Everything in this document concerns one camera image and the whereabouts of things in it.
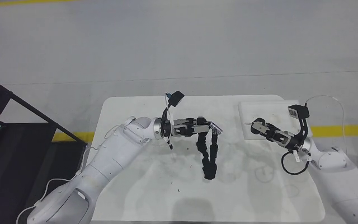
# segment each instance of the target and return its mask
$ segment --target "black metal frame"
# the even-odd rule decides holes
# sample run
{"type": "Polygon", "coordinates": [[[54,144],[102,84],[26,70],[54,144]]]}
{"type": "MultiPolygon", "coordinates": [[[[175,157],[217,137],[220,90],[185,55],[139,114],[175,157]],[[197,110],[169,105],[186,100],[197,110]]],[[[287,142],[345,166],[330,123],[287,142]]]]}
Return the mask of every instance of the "black metal frame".
{"type": "Polygon", "coordinates": [[[33,112],[34,114],[36,114],[40,118],[44,119],[45,121],[47,121],[48,123],[50,123],[51,125],[56,127],[56,129],[61,130],[63,133],[65,133],[68,136],[70,136],[71,138],[73,138],[76,142],[80,142],[80,143],[83,143],[84,145],[87,145],[86,142],[84,142],[83,140],[79,139],[77,136],[72,134],[70,131],[68,131],[67,129],[65,129],[61,125],[59,125],[57,122],[55,122],[54,120],[52,120],[51,118],[49,118],[48,116],[46,116],[45,114],[40,112],[38,109],[36,109],[33,106],[31,106],[25,100],[23,100],[22,98],[18,97],[17,95],[15,95],[13,92],[11,92],[10,90],[6,89],[2,85],[0,85],[0,114],[2,114],[2,112],[4,111],[6,105],[10,101],[10,99],[14,100],[15,102],[17,102],[20,105],[22,105],[23,107],[25,107],[27,110],[33,112]]]}

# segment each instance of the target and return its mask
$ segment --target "black stand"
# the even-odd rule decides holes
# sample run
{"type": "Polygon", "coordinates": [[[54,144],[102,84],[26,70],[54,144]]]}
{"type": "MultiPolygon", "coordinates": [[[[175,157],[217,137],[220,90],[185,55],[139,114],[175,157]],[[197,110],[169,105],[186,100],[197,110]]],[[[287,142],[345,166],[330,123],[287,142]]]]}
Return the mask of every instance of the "black stand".
{"type": "MultiPolygon", "coordinates": [[[[0,222],[15,223],[17,215],[39,200],[52,178],[71,179],[79,169],[87,143],[0,85],[0,114],[10,100],[27,108],[46,123],[0,121],[0,222]],[[56,130],[74,142],[52,142],[56,130]]],[[[48,193],[63,181],[52,181],[48,193]]],[[[31,210],[19,223],[26,223],[31,210]]]]}

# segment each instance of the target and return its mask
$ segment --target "cable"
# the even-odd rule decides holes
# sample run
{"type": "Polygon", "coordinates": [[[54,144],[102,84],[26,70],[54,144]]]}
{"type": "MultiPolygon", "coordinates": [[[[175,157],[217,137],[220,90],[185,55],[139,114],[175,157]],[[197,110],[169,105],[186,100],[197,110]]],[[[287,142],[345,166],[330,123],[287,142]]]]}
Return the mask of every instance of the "cable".
{"type": "Polygon", "coordinates": [[[285,171],[286,173],[288,173],[288,174],[290,174],[290,175],[299,175],[299,174],[301,174],[301,173],[303,173],[303,172],[306,171],[306,169],[308,168],[309,161],[307,160],[306,165],[304,166],[304,168],[303,168],[300,172],[290,172],[290,171],[288,171],[288,170],[285,168],[284,158],[285,158],[285,156],[287,156],[288,154],[292,154],[292,153],[293,153],[293,151],[289,151],[289,152],[285,153],[285,154],[281,157],[281,165],[282,165],[282,168],[284,169],[284,171],[285,171]]]}
{"type": "Polygon", "coordinates": [[[64,180],[64,181],[67,181],[67,182],[70,181],[70,180],[62,179],[62,178],[53,178],[53,179],[49,180],[49,181],[47,182],[47,184],[46,184],[46,189],[45,189],[44,195],[43,195],[43,196],[41,197],[41,199],[38,200],[33,206],[28,207],[28,208],[25,208],[24,210],[22,210],[22,212],[20,212],[20,214],[18,214],[18,216],[17,216],[17,218],[16,218],[16,224],[18,224],[18,219],[20,218],[20,216],[21,216],[26,210],[35,208],[35,207],[45,198],[46,193],[47,193],[47,190],[48,190],[48,188],[49,188],[49,184],[50,184],[50,182],[53,181],[53,180],[64,180]]]}
{"type": "Polygon", "coordinates": [[[98,150],[98,148],[94,148],[93,146],[86,148],[86,150],[83,152],[83,157],[82,157],[82,161],[81,161],[81,166],[80,166],[80,168],[79,168],[78,171],[82,171],[83,165],[84,165],[84,156],[86,155],[87,150],[90,150],[91,148],[93,148],[94,150],[98,150]]]}
{"type": "Polygon", "coordinates": [[[114,128],[116,128],[116,127],[119,127],[119,126],[121,126],[122,124],[117,124],[117,125],[115,125],[115,126],[113,126],[106,134],[105,134],[105,139],[107,139],[108,138],[108,133],[111,131],[111,130],[113,130],[114,128]]]}
{"type": "Polygon", "coordinates": [[[334,99],[335,101],[337,101],[337,102],[340,104],[340,106],[341,106],[341,108],[342,108],[342,133],[343,133],[343,141],[344,141],[345,148],[346,148],[346,152],[345,152],[345,153],[347,154],[347,152],[348,152],[348,147],[347,147],[346,132],[345,132],[345,110],[344,110],[343,105],[341,104],[341,102],[340,102],[337,98],[335,98],[335,97],[333,97],[333,96],[317,95],[317,96],[312,96],[312,97],[310,97],[308,100],[306,100],[305,106],[307,106],[307,102],[310,101],[311,99],[314,99],[314,98],[317,98],[317,97],[322,97],[322,96],[326,96],[326,97],[329,97],[329,98],[334,99]]]}
{"type": "Polygon", "coordinates": [[[25,208],[24,210],[22,210],[22,212],[20,212],[20,214],[18,214],[17,218],[16,218],[16,224],[18,224],[18,219],[20,218],[20,216],[27,210],[29,209],[32,209],[32,208],[35,208],[36,206],[31,206],[31,207],[28,207],[28,208],[25,208]]]}

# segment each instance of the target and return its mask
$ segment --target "white cable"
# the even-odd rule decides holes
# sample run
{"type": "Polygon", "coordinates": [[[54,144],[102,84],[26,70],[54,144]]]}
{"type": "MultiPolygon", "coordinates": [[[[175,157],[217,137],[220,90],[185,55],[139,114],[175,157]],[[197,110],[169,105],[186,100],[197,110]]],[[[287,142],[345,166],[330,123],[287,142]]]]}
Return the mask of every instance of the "white cable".
{"type": "Polygon", "coordinates": [[[307,102],[310,101],[311,99],[316,98],[316,97],[321,97],[321,96],[326,96],[326,97],[329,97],[329,98],[334,99],[335,101],[337,101],[337,102],[340,104],[340,106],[341,106],[341,108],[342,108],[342,133],[343,133],[343,141],[344,141],[344,144],[345,144],[346,154],[347,154],[348,147],[347,147],[346,132],[345,132],[345,110],[344,110],[343,105],[341,104],[341,102],[340,102],[337,98],[335,98],[335,97],[333,97],[333,96],[317,95],[317,96],[312,96],[311,98],[309,98],[308,100],[306,100],[306,104],[307,104],[307,102]]]}
{"type": "Polygon", "coordinates": [[[20,212],[20,214],[18,214],[17,218],[16,218],[16,224],[18,224],[18,219],[20,218],[20,216],[27,210],[29,209],[32,209],[32,208],[35,208],[36,206],[31,206],[31,207],[28,207],[28,208],[25,208],[24,210],[22,210],[22,212],[20,212]]]}
{"type": "Polygon", "coordinates": [[[46,189],[45,189],[44,195],[43,195],[43,196],[41,197],[41,199],[38,200],[33,206],[28,207],[28,208],[25,208],[24,210],[22,210],[22,212],[20,212],[20,214],[18,214],[18,216],[17,216],[17,218],[16,218],[16,224],[18,224],[18,219],[20,218],[20,216],[21,216],[26,210],[35,208],[35,207],[45,198],[46,193],[47,193],[47,190],[48,190],[48,188],[49,188],[49,184],[50,184],[50,182],[53,181],[53,180],[64,180],[64,181],[67,181],[67,182],[70,181],[70,180],[62,179],[62,178],[53,178],[53,179],[49,180],[49,181],[47,182],[47,184],[46,184],[46,189]]]}
{"type": "Polygon", "coordinates": [[[108,135],[108,133],[109,133],[111,130],[113,130],[114,128],[119,127],[119,126],[121,126],[121,125],[122,125],[122,124],[117,124],[117,125],[113,126],[113,127],[105,134],[105,139],[108,138],[107,135],[108,135]]]}

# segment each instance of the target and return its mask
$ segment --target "robotic arm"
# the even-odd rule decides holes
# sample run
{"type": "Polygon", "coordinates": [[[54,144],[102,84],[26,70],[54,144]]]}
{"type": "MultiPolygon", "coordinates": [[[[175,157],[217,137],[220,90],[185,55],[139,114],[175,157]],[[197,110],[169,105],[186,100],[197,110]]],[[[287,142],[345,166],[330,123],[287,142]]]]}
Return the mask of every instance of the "robotic arm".
{"type": "Polygon", "coordinates": [[[161,118],[136,119],[132,116],[123,125],[117,127],[99,146],[98,153],[82,172],[35,204],[36,207],[28,216],[27,223],[90,223],[98,196],[103,189],[145,149],[152,139],[165,138],[169,143],[170,136],[198,134],[199,140],[201,139],[198,140],[201,144],[198,149],[204,155],[202,162],[205,178],[215,178],[215,158],[218,149],[216,141],[222,130],[213,122],[207,122],[205,118],[180,119],[171,123],[167,119],[167,110],[170,106],[178,105],[184,95],[177,91],[167,96],[169,106],[164,110],[161,118]],[[215,153],[210,154],[210,157],[213,156],[210,161],[206,146],[203,146],[209,129],[213,130],[212,147],[216,150],[215,153]]]}
{"type": "Polygon", "coordinates": [[[309,117],[307,106],[288,107],[291,117],[300,120],[301,130],[294,135],[281,131],[264,119],[257,118],[251,124],[251,132],[264,136],[270,142],[288,150],[281,158],[282,168],[290,175],[299,175],[308,170],[320,194],[325,194],[331,206],[346,223],[358,223],[358,169],[347,155],[337,147],[317,147],[307,137],[309,117]],[[305,161],[305,168],[292,173],[284,166],[285,156],[293,154],[297,162],[305,161]]]}

